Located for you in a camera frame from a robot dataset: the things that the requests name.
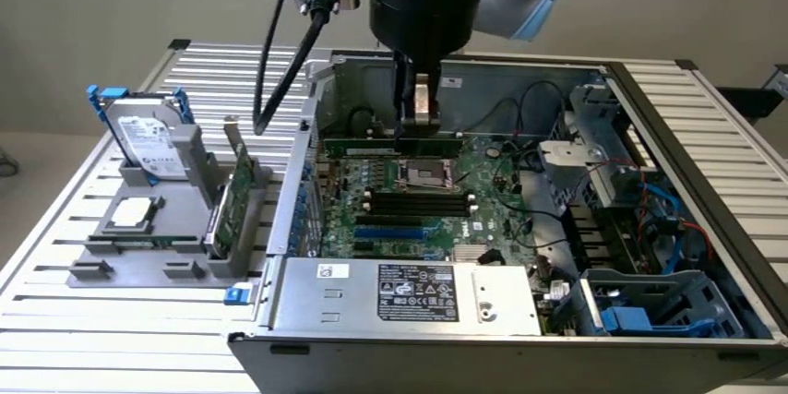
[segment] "open computer chassis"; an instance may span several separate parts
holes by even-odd
[[[256,319],[230,335],[260,389],[706,392],[782,375],[786,285],[638,64],[454,56],[444,132],[396,142],[390,68],[351,51],[308,67]]]

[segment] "slotted aluminum surface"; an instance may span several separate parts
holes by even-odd
[[[788,282],[786,160],[699,72],[676,65],[626,65],[772,268]]]
[[[266,91],[272,90],[291,55],[288,51],[274,53]],[[192,43],[186,51],[170,54],[156,68],[162,75],[154,72],[147,83],[162,91],[175,86],[187,88],[206,146],[220,157],[230,155],[222,119],[226,114],[240,115],[252,154],[275,169],[280,182],[300,106],[307,101],[304,78],[298,79],[271,130],[264,137],[255,137],[250,114],[258,56],[255,47]],[[674,82],[684,81],[667,63],[634,62],[631,69],[639,75],[658,74],[670,76]],[[656,79],[642,77],[640,81],[647,84]],[[655,104],[675,101],[678,105],[671,106],[683,106],[678,101],[682,97],[706,103],[698,93],[651,96]],[[700,136],[690,132],[684,137]],[[238,322],[251,319],[251,308],[224,306],[224,291],[71,289],[66,284],[67,267],[80,256],[82,242],[120,186],[119,165],[120,154],[104,136],[0,272],[0,392],[256,393],[223,338],[226,331],[239,330]],[[707,161],[704,171],[728,171],[724,165],[723,161]],[[767,168],[731,171],[772,177]],[[715,176],[736,177],[731,173]],[[267,199],[250,271],[262,270],[280,186],[274,184]],[[772,245],[779,251],[782,242],[770,244],[762,239],[760,245]],[[720,393],[778,392],[760,389],[771,388],[726,387]]]

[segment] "silver metal plate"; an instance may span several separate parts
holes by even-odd
[[[395,281],[379,272],[379,267],[414,269],[414,281]],[[432,280],[424,269],[454,269],[454,276]],[[338,269],[327,276],[323,269]],[[392,260],[339,260],[291,258],[287,261],[276,307],[275,330],[302,332],[312,337],[331,337],[351,332],[364,334],[426,333],[447,335],[539,336],[542,334],[532,297],[512,297],[512,288],[528,290],[524,267],[482,267],[476,263],[443,263]],[[403,292],[395,286],[403,285]],[[442,297],[454,293],[456,297]],[[404,306],[400,318],[410,312],[451,304],[458,321],[391,320],[380,308],[391,308],[379,295],[391,295],[392,303]]]

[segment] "metal panel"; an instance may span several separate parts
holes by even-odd
[[[699,72],[663,65],[655,65],[651,72],[646,64],[626,65],[734,216],[788,282],[784,160]]]

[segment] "motherboard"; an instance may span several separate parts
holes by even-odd
[[[327,160],[320,256],[534,263],[519,152],[471,137],[455,159]]]

